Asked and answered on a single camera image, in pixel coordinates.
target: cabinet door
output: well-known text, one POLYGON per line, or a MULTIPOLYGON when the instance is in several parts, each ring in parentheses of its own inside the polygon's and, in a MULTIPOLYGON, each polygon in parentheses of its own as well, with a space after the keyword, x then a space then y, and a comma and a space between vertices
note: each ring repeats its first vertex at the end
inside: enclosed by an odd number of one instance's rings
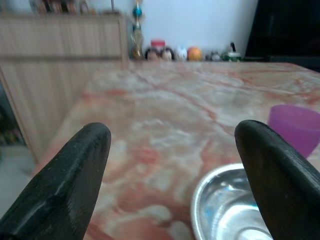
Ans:
POLYGON ((38 16, 0 18, 2 57, 117 58, 120 17, 38 16))
POLYGON ((1 63, 1 81, 22 134, 39 161, 99 61, 1 63))

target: stainless steel bowl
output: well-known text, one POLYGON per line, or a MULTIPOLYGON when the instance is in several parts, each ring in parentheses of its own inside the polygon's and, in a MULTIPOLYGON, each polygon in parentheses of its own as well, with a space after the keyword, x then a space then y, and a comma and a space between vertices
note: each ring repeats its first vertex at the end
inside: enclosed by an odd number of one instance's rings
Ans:
POLYGON ((197 240, 272 240, 241 163, 217 168, 201 180, 191 216, 197 240))

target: white wall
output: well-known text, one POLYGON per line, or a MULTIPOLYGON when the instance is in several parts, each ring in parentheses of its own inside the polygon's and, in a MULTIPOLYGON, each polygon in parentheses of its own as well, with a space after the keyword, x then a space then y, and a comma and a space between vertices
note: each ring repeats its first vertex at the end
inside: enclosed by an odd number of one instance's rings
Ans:
MULTIPOLYGON (((29 11, 29 0, 9 0, 20 12, 29 11)), ((98 10, 109 0, 91 0, 98 10)), ((258 0, 144 0, 142 31, 145 45, 164 39, 169 46, 198 46, 223 50, 234 42, 245 54, 258 0)), ((114 0, 117 9, 132 11, 134 0, 114 0)))

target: purple plastic cup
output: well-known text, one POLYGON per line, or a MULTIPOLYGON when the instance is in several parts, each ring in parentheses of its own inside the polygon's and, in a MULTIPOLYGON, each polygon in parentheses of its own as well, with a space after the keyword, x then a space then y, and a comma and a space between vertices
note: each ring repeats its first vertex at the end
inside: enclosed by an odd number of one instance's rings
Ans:
POLYGON ((268 125, 307 158, 320 143, 320 113, 294 105, 276 105, 268 125))

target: marble table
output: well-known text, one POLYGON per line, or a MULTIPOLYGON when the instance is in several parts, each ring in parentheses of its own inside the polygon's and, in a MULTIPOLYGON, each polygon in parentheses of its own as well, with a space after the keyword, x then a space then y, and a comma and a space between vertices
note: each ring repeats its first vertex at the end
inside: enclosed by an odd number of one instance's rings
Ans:
MULTIPOLYGON (((96 72, 47 150, 41 169, 83 125, 112 144, 85 240, 191 240, 199 180, 240 162, 234 129, 267 122, 277 104, 320 112, 320 74, 288 63, 131 63, 96 72)), ((320 169, 320 148, 308 159, 320 169)))

